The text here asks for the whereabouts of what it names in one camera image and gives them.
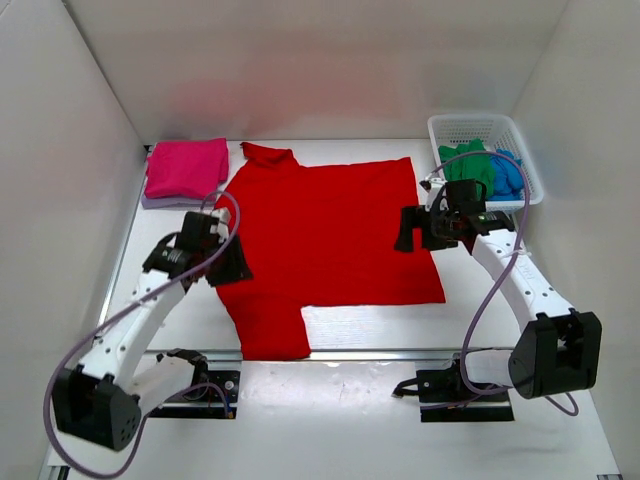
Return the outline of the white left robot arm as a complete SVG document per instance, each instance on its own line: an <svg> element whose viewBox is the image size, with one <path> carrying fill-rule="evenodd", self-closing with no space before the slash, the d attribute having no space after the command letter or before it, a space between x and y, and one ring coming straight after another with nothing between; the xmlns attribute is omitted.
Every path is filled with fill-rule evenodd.
<svg viewBox="0 0 640 480"><path fill-rule="evenodd" d="M147 370L137 368L166 317L200 279L212 287L251 279L238 225L226 208L189 211L180 231L156 244L123 310L75 366L54 375L46 404L60 432L119 452L166 400L198 399L214 389L207 359L195 350L175 348Z"/></svg>

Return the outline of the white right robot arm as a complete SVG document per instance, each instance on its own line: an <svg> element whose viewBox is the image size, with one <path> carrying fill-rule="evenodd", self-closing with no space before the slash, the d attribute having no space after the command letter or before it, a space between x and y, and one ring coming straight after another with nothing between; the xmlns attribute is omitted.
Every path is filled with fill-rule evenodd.
<svg viewBox="0 0 640 480"><path fill-rule="evenodd" d="M421 181L423 205L405 207L396 250L410 253L413 234L429 251L459 245L482 266L494 284L470 325L477 326L495 294L501 293L515 316L520 337L512 350L470 350L467 333L448 376L449 391L460 400L515 390L525 399L588 390L596 383L602 325L592 312L578 311L549 283L529 257L522 230L502 211L486 207L486 188L478 181Z"/></svg>

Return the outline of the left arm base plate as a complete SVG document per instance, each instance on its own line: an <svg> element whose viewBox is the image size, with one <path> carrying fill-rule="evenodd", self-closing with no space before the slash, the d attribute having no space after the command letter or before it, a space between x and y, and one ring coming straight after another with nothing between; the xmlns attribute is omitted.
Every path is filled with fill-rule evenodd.
<svg viewBox="0 0 640 480"><path fill-rule="evenodd" d="M215 388L201 387L186 394L174 395L150 413L151 418L234 420L240 393L241 364L212 362L201 382L215 384Z"/></svg>

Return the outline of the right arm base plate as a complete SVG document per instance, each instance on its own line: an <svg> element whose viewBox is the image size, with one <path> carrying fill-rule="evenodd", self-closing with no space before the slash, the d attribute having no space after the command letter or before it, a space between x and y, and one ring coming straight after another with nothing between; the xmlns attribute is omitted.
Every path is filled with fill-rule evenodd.
<svg viewBox="0 0 640 480"><path fill-rule="evenodd" d="M507 393L484 396L474 393L464 385L455 367L417 370L414 378L396 385L392 396L416 397L422 423L496 423L515 420Z"/></svg>

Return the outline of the red t-shirt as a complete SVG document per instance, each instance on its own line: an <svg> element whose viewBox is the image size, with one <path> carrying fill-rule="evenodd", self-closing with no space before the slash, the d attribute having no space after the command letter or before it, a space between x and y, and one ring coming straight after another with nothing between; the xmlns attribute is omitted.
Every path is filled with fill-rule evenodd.
<svg viewBox="0 0 640 480"><path fill-rule="evenodd" d="M241 213L252 278L217 293L245 359L307 357L308 306L445 302L431 254L394 247L402 210L418 202L409 158L308 167L289 149L241 149L245 164L219 205Z"/></svg>

